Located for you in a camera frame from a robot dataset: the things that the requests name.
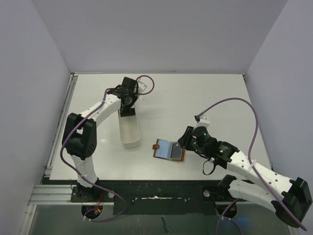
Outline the brown leather card holder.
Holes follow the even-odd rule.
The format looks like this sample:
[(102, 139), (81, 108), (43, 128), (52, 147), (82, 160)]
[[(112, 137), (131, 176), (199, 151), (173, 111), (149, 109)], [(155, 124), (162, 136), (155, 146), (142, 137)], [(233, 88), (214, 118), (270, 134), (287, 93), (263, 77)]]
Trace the brown leather card holder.
[(170, 159), (172, 143), (174, 142), (157, 139), (156, 143), (152, 146), (152, 149), (154, 151), (153, 157), (158, 158), (158, 159), (168, 160), (168, 161), (183, 162), (184, 156), (185, 156), (185, 149), (182, 149), (180, 160)]

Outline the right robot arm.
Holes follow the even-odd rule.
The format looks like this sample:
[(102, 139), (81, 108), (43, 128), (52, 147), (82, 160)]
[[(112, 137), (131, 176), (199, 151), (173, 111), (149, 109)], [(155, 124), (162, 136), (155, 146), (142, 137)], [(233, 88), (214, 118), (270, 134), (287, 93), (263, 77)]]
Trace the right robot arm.
[(223, 200), (231, 197), (261, 205), (273, 212), (285, 224), (299, 228), (312, 205), (308, 183), (302, 178), (282, 176), (248, 157), (237, 147), (209, 135), (204, 126), (186, 128), (178, 140), (180, 146), (207, 159), (214, 166), (241, 175), (246, 181), (226, 175), (219, 183), (218, 195)]

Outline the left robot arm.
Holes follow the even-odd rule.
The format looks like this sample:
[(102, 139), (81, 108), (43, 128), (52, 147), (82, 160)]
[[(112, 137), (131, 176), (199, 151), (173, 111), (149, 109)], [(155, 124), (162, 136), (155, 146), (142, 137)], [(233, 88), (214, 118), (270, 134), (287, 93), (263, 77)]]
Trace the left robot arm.
[(120, 141), (125, 149), (141, 144), (135, 103), (147, 86), (139, 79), (124, 77), (122, 84), (108, 88), (101, 101), (82, 113), (68, 115), (62, 139), (62, 151), (66, 151), (74, 164), (71, 168), (78, 175), (77, 188), (88, 201), (99, 197), (96, 186), (98, 177), (92, 155), (97, 147), (97, 128), (111, 114), (118, 114)]

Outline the black credit card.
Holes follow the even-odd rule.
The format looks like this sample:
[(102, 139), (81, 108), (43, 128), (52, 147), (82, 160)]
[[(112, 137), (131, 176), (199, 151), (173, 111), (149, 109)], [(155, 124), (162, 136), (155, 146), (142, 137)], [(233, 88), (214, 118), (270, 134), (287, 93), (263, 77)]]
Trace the black credit card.
[(179, 143), (172, 143), (170, 159), (172, 160), (180, 160), (181, 159), (182, 148)]

